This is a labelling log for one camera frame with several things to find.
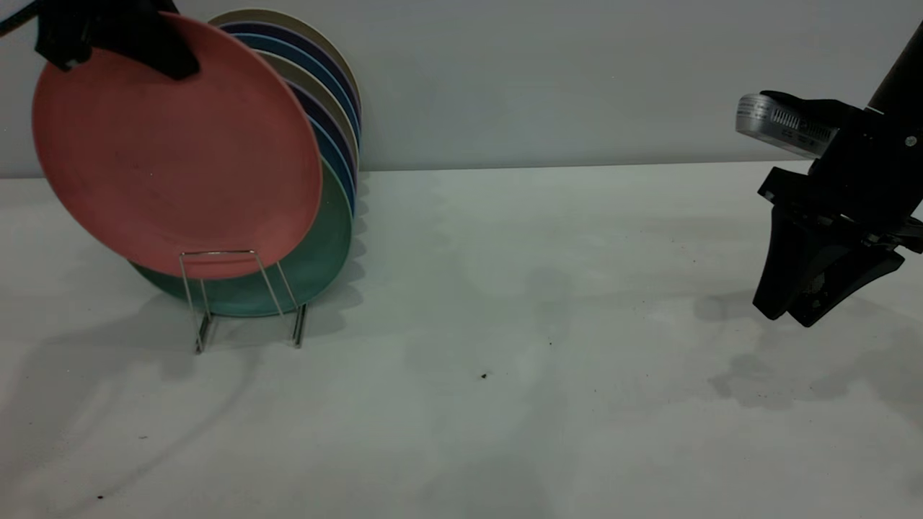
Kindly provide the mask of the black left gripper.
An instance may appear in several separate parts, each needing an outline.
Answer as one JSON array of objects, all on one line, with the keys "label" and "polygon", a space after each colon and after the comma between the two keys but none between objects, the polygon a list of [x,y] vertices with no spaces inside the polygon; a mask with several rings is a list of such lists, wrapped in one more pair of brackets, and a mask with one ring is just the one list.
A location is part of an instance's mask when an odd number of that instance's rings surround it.
[{"label": "black left gripper", "polygon": [[34,50],[62,71],[76,68],[93,50],[108,50],[172,80],[200,70],[197,56],[165,13],[172,1],[36,1]]}]

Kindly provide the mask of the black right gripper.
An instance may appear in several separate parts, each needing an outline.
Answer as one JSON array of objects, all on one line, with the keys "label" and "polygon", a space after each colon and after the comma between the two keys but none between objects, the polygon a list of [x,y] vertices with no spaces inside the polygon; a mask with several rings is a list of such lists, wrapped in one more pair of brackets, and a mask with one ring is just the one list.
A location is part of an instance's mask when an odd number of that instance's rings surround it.
[{"label": "black right gripper", "polygon": [[[921,253],[921,223],[912,217],[921,203],[921,115],[811,107],[808,117],[835,128],[833,140],[807,174],[772,168],[759,194],[802,213],[844,216],[880,240]],[[771,220],[753,306],[772,321],[789,312],[811,327],[903,266],[896,251],[852,251],[831,263],[831,237],[815,219],[774,208]]]}]

